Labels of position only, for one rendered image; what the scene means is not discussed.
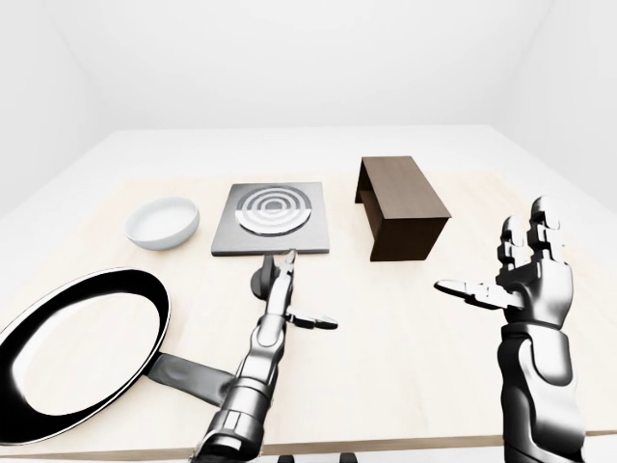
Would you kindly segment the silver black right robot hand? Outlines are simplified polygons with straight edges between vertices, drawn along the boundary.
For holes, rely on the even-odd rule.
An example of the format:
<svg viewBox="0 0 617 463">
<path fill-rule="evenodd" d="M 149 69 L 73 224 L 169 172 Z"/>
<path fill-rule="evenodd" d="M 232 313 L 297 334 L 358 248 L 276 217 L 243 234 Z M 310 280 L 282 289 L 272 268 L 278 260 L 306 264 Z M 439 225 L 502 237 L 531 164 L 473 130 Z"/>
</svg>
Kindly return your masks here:
<svg viewBox="0 0 617 463">
<path fill-rule="evenodd" d="M 487 310 L 502 310 L 509 323 L 561 329 L 574 296 L 574 278 L 565 261 L 561 221 L 555 202 L 537 198 L 529 228 L 515 216 L 502 225 L 496 248 L 501 268 L 493 284 L 439 280 L 434 288 Z"/>
</svg>

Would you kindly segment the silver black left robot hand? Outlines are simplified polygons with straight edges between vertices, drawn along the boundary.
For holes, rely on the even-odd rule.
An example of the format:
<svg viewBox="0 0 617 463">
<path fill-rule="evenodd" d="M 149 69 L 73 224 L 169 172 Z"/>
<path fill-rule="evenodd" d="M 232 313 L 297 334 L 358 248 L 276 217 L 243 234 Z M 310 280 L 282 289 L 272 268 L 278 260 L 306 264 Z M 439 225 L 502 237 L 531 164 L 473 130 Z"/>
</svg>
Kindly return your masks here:
<svg viewBox="0 0 617 463">
<path fill-rule="evenodd" d="M 280 315 L 297 327 L 335 330 L 338 323 L 334 319 L 323 314 L 307 313 L 291 307 L 296 258 L 297 251 L 292 249 L 286 253 L 279 265 L 273 263 L 277 271 L 268 290 L 266 312 Z"/>
</svg>

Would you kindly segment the flat dark stove plate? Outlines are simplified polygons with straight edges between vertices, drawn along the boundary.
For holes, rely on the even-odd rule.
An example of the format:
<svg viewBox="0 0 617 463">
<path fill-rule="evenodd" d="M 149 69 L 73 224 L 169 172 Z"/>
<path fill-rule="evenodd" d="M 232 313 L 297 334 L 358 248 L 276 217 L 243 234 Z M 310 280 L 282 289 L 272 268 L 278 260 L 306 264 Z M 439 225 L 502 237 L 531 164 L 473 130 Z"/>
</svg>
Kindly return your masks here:
<svg viewBox="0 0 617 463">
<path fill-rule="evenodd" d="M 211 254 L 258 256 L 291 249 L 300 254 L 330 252 L 322 184 L 232 184 Z"/>
</svg>

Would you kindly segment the black frying pan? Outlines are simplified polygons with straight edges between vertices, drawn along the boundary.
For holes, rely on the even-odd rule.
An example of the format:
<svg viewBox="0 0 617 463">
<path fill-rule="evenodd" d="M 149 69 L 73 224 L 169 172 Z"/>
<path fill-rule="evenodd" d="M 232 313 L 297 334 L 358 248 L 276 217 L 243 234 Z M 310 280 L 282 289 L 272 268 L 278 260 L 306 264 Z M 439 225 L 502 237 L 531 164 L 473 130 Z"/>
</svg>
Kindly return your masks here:
<svg viewBox="0 0 617 463">
<path fill-rule="evenodd" d="M 68 306 L 99 296 L 132 294 L 149 301 L 157 312 L 153 347 L 136 371 L 100 401 L 75 412 L 48 415 L 33 408 L 17 385 L 17 356 L 43 323 Z M 24 310 L 0 331 L 0 446 L 21 446 L 60 435 L 90 419 L 125 394 L 145 375 L 150 380 L 220 407 L 234 375 L 159 350 L 171 318 L 171 300 L 163 283 L 144 270 L 97 271 L 60 286 Z"/>
</svg>

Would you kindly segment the white bowl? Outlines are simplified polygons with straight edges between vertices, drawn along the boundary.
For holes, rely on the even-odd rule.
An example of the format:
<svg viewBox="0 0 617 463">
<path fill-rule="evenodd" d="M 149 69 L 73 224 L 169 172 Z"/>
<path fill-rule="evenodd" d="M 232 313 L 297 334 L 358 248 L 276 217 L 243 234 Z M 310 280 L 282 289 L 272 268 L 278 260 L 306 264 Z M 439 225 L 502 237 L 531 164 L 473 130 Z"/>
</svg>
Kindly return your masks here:
<svg viewBox="0 0 617 463">
<path fill-rule="evenodd" d="M 124 232 L 143 249 L 170 250 L 193 236 L 200 219 L 199 209 L 190 199 L 162 197 L 135 209 L 126 219 Z"/>
</svg>

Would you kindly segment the dark brown wooden box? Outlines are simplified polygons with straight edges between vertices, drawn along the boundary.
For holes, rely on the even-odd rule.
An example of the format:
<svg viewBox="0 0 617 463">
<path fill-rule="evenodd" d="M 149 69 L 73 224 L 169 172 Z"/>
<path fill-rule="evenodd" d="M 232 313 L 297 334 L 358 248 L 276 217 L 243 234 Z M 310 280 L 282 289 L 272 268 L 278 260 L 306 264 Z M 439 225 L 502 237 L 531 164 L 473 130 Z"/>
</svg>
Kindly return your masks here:
<svg viewBox="0 0 617 463">
<path fill-rule="evenodd" d="M 427 259 L 451 218 L 411 156 L 364 157 L 355 202 L 372 232 L 372 261 Z"/>
</svg>

